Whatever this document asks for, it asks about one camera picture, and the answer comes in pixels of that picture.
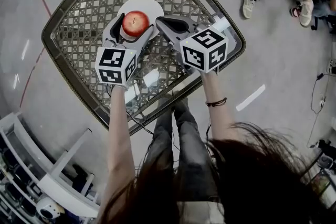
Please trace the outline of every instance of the white plate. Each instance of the white plate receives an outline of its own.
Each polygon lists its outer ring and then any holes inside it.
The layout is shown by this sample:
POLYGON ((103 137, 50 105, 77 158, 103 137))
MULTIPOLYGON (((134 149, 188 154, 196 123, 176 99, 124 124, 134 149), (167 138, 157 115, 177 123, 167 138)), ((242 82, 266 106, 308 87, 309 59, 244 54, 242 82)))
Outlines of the white plate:
MULTIPOLYGON (((126 15, 128 12, 132 12, 134 10, 139 10, 147 15, 149 19, 149 24, 154 25, 154 31, 150 39, 156 37, 159 33, 159 30, 156 27, 155 20, 156 18, 164 15, 163 9, 160 4, 155 0, 128 0, 125 4, 121 6, 118 11, 118 15, 122 13, 125 13, 126 15)), ((127 35, 122 27, 120 29, 120 34, 126 40, 136 39, 135 37, 127 35)))

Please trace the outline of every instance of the shelf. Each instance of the shelf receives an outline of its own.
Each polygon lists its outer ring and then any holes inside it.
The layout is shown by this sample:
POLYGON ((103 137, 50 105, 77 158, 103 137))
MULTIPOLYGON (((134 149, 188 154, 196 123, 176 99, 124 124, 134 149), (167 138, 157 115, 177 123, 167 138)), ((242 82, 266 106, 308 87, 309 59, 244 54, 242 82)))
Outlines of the shelf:
POLYGON ((1 163, 0 163, 0 170, 7 177, 9 182, 12 183, 14 187, 22 194, 22 196, 25 197, 32 205, 36 206, 36 203, 15 183, 15 181, 13 180, 13 176, 3 168, 1 163))
POLYGON ((2 205, 0 205, 0 211, 1 211, 6 217, 9 217, 9 213, 5 210, 5 208, 2 207, 2 205))
POLYGON ((36 176, 28 169, 27 165, 22 161, 22 159, 19 157, 19 155, 16 153, 15 149, 13 148, 12 144, 8 140, 4 130, 0 127, 0 134, 2 138, 4 139, 7 147, 9 150, 12 152, 14 157, 16 158, 17 162, 19 165, 22 166, 22 168, 25 170, 25 172, 30 176, 30 178, 34 181, 35 184, 38 184, 39 180, 36 178, 36 176))
POLYGON ((24 212, 24 210, 20 207, 13 205, 15 202, 9 198, 5 193, 0 192, 0 199, 8 206, 11 211, 24 223, 26 224, 44 224, 37 217, 32 217, 24 212))

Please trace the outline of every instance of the red apple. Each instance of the red apple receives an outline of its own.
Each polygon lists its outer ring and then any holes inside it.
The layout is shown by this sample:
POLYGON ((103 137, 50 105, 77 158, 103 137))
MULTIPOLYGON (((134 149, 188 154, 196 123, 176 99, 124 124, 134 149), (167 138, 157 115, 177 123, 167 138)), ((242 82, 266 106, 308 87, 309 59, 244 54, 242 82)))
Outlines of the red apple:
POLYGON ((141 35, 147 27, 149 27, 147 15, 138 10, 127 13, 122 21, 122 28, 125 33, 131 37, 141 35))

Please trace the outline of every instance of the metal frame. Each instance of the metal frame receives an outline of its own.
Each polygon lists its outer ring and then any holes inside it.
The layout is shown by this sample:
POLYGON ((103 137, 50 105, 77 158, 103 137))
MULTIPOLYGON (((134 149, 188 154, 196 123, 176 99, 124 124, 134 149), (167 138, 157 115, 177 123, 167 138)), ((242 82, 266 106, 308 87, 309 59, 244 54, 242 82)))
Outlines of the metal frame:
MULTIPOLYGON (((59 49, 56 42, 54 42, 55 37, 55 28, 58 24, 62 21, 62 19, 66 16, 67 12, 72 8, 72 6, 76 3, 77 0, 63 0, 58 8, 55 10, 51 18, 49 19, 48 23, 46 24, 45 28, 43 29, 41 39, 43 44, 48 51, 51 59, 53 60, 54 64, 56 65, 57 69, 68 83, 72 91, 75 95, 81 100, 81 102, 89 109, 89 111, 108 129, 109 124, 109 111, 100 103, 97 97, 89 90, 89 88, 85 85, 84 81, 78 76, 78 74, 74 71, 73 67, 69 63, 69 61, 65 58, 62 51, 59 49)), ((199 0, 194 0, 197 4, 202 8, 202 10, 206 11, 206 8, 199 0)), ((230 18, 230 16, 226 13, 223 9, 221 4, 217 0, 206 0, 210 7, 215 11, 215 15, 218 17, 226 17, 227 20, 230 22, 232 28, 230 28, 230 32, 234 35, 238 36, 241 40, 242 44, 237 44, 236 48, 228 54, 227 61, 223 63, 219 70, 223 70, 227 67, 231 62, 233 62, 236 58, 238 58, 245 50, 245 39, 243 38, 241 32, 230 18)), ((208 20, 213 23, 214 20, 210 13, 207 14, 208 20)), ((173 81, 170 85, 171 87, 176 86, 181 81, 183 81, 188 75, 184 74, 179 77, 177 80, 173 81)), ((143 117, 141 123, 143 125, 147 125, 153 120, 155 120, 158 116, 160 116, 166 109, 172 107, 175 102, 181 100, 182 98, 187 97, 196 89, 202 86, 201 78, 197 78, 196 80, 192 81, 189 85, 187 85, 182 91, 178 94, 173 95, 161 108, 160 110, 155 110, 149 115, 143 117)), ((169 91, 163 90, 160 92, 160 96, 166 94, 169 91)), ((133 116, 137 114, 141 114, 143 110, 148 108, 151 104, 158 100, 158 95, 156 98, 152 98, 147 104, 141 107, 141 110, 136 111, 133 113, 133 116)), ((137 132, 141 127, 139 125, 134 125, 130 128, 130 135, 137 132)))

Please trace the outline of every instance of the jeans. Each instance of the jeans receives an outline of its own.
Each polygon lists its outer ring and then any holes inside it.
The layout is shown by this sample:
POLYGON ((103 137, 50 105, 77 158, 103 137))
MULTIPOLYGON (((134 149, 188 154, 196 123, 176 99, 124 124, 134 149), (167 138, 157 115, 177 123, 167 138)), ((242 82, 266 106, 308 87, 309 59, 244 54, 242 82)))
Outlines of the jeans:
POLYGON ((314 5, 313 13, 312 15, 314 17, 328 17, 329 15, 331 16, 336 16, 336 12, 333 12, 330 9, 330 2, 319 2, 314 5))
MULTIPOLYGON (((167 98, 162 98, 159 105, 166 100, 167 98)), ((212 160, 189 111, 187 99, 177 103, 173 109, 180 137, 180 160, 174 176, 175 182, 180 186, 178 200, 218 201, 212 160)), ((160 167, 170 169, 173 173, 172 132, 172 110, 168 110, 157 119, 153 143, 145 164, 151 165, 160 155, 157 160, 160 167)))

